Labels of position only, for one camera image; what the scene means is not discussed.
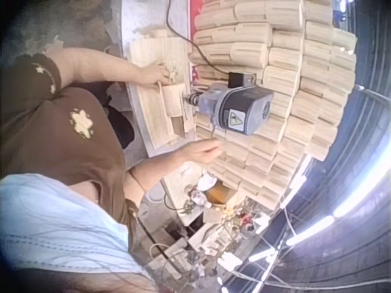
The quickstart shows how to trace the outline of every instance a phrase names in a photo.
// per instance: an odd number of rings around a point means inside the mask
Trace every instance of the light blue headscarf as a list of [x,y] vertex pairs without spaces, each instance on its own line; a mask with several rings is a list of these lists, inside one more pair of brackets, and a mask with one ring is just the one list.
[[0,183],[0,238],[13,269],[148,273],[128,253],[128,229],[64,184],[37,174]]

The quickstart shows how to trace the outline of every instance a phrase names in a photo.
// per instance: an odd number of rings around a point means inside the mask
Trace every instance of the warning label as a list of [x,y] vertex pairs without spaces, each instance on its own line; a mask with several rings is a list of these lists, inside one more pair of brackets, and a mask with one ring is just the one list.
[[228,116],[228,127],[244,131],[244,121],[246,119],[246,114],[241,111],[230,109],[230,114]]

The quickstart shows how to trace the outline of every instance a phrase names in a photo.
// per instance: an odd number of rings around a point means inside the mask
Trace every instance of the hand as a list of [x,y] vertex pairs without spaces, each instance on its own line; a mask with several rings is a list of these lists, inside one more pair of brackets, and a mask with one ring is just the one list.
[[169,85],[170,73],[162,65],[152,64],[141,68],[138,82],[141,85],[153,85],[160,82],[162,85]]
[[208,163],[223,153],[221,142],[217,139],[206,139],[190,142],[176,151],[183,162]]

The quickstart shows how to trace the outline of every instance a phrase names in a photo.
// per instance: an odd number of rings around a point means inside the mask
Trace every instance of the brown shirt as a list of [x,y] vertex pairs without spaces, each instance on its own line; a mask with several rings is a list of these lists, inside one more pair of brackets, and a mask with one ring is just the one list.
[[1,71],[1,178],[38,173],[68,186],[91,181],[99,205],[131,232],[136,207],[125,201],[115,132],[90,92],[60,85],[58,68],[41,54]]

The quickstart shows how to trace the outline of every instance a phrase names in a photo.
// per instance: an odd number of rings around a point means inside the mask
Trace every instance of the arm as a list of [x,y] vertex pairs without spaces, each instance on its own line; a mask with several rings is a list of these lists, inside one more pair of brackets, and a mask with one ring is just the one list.
[[141,68],[112,55],[84,48],[66,48],[47,56],[57,65],[61,87],[72,82],[119,81],[137,84],[169,84],[169,72],[159,65]]
[[191,142],[171,153],[147,159],[126,173],[125,197],[140,206],[145,191],[184,162],[210,162],[222,153],[218,140]]

